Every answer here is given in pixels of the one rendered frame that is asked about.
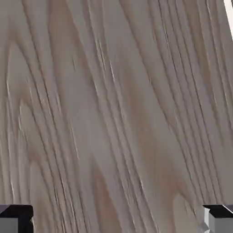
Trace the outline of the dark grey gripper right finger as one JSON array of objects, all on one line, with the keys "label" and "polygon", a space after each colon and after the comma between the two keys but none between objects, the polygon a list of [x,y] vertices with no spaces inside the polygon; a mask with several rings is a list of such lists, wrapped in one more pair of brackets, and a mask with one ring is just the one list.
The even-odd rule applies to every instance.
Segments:
[{"label": "dark grey gripper right finger", "polygon": [[233,233],[233,205],[203,205],[203,233]]}]

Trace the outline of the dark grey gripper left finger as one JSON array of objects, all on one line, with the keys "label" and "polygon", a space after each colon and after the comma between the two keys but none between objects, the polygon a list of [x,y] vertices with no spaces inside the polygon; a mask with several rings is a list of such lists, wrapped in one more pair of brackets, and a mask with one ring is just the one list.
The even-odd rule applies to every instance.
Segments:
[{"label": "dark grey gripper left finger", "polygon": [[34,233],[31,205],[0,204],[0,233]]}]

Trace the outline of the white painted cabinet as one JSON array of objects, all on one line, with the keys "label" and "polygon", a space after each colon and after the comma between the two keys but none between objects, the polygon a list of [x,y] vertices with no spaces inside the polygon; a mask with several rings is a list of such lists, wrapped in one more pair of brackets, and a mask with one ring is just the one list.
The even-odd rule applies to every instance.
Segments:
[{"label": "white painted cabinet", "polygon": [[223,0],[227,14],[228,24],[233,39],[233,0]]}]

